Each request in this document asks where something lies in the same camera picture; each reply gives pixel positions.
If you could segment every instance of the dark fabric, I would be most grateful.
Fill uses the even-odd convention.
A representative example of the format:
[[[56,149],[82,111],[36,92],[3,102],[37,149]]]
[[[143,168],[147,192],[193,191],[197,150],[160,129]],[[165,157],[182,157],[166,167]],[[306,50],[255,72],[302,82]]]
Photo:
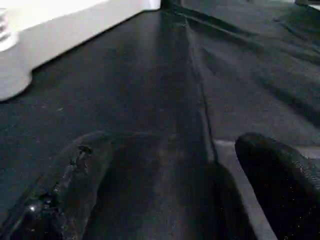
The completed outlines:
[[[133,142],[84,239],[276,239],[234,141],[258,132],[306,154],[319,146],[320,12],[269,0],[164,7],[36,69],[0,105],[0,222],[52,156],[103,130]]]
[[[172,2],[186,16],[215,139],[258,132],[319,146],[318,10],[269,0]]]

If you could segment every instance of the white baseboard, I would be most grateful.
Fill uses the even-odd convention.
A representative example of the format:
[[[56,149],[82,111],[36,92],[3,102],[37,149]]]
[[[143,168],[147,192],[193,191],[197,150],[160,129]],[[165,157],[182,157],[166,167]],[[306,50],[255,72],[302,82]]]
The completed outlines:
[[[33,0],[28,7],[11,8],[7,17],[19,33],[30,70],[95,35],[142,12],[160,8],[161,0]]]

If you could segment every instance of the white cylindrical object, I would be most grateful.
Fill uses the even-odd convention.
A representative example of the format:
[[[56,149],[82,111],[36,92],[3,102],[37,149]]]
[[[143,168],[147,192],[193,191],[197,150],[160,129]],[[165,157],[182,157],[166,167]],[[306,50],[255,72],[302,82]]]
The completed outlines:
[[[30,82],[18,35],[9,31],[6,10],[0,8],[0,101],[21,93]]]

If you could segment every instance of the black rubber part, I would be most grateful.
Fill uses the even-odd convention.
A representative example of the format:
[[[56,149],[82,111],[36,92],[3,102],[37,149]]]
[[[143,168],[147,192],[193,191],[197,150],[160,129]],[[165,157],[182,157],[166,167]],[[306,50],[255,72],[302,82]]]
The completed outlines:
[[[243,167],[279,239],[320,238],[320,170],[295,149],[260,134],[235,143]]]
[[[22,195],[1,226],[0,239],[82,239],[114,149],[103,132],[73,141]]]

